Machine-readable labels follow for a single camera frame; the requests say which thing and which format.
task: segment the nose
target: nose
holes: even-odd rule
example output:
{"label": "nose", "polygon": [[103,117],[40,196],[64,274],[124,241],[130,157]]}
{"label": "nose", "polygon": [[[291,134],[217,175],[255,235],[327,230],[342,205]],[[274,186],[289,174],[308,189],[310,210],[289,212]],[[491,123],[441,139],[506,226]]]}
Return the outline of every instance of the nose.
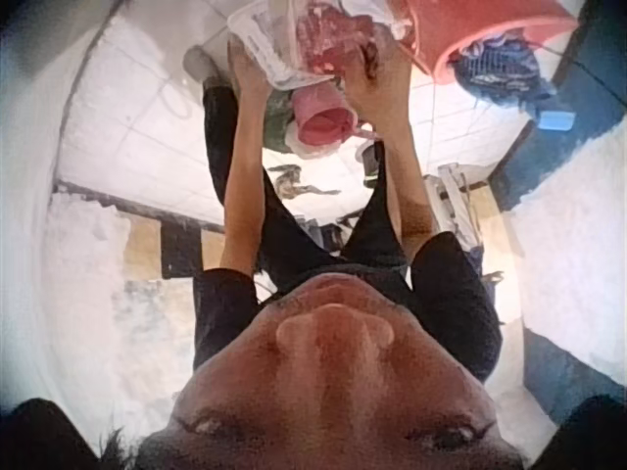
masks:
{"label": "nose", "polygon": [[276,330],[279,349],[291,356],[333,360],[377,356],[394,342],[390,323],[374,315],[325,305],[283,321]]}

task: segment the white tile floor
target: white tile floor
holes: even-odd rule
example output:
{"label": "white tile floor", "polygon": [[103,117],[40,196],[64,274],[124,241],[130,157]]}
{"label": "white tile floor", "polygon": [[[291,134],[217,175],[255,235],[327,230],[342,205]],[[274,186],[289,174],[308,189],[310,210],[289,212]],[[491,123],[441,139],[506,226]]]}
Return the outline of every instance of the white tile floor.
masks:
{"label": "white tile floor", "polygon": [[[226,68],[226,18],[251,0],[130,0],[107,25],[73,97],[58,176],[169,212],[220,221],[207,170],[200,86],[183,71],[185,51],[203,47]],[[563,0],[576,14],[581,0]],[[563,50],[567,35],[551,41]],[[546,76],[559,57],[539,52]],[[458,85],[435,86],[415,69],[410,120],[423,171],[460,162],[485,177],[527,121],[516,110],[477,102]],[[289,207],[329,220],[363,207],[360,139],[317,162],[269,153],[267,165],[297,163],[303,181],[340,188],[338,196],[301,197]]]}

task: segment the hand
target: hand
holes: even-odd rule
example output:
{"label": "hand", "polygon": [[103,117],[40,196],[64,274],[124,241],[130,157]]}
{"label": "hand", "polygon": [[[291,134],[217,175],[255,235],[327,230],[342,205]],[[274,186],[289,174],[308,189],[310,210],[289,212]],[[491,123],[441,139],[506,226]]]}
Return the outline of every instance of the hand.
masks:
{"label": "hand", "polygon": [[375,27],[375,43],[351,58],[345,80],[349,103],[380,135],[409,124],[411,61],[387,27]]}
{"label": "hand", "polygon": [[242,95],[265,104],[272,87],[257,61],[249,55],[244,43],[234,34],[228,39],[228,64]]}

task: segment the foot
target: foot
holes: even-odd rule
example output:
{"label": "foot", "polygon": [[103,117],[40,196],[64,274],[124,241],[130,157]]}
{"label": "foot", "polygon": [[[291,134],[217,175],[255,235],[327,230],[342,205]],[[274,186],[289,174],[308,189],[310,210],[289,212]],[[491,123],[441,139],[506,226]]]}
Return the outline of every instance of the foot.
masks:
{"label": "foot", "polygon": [[183,68],[206,90],[212,86],[227,84],[214,60],[201,46],[194,46],[185,53]]}

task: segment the white wall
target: white wall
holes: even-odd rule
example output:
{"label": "white wall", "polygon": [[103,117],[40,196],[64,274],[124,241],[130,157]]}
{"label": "white wall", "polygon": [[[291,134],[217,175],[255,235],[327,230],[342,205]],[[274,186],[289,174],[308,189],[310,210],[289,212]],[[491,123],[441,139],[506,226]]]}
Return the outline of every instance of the white wall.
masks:
{"label": "white wall", "polygon": [[627,118],[584,143],[506,215],[525,325],[622,385],[626,132]]}
{"label": "white wall", "polygon": [[3,411],[55,399],[41,308],[41,246],[64,105],[114,0],[43,0],[5,30],[0,52]]}

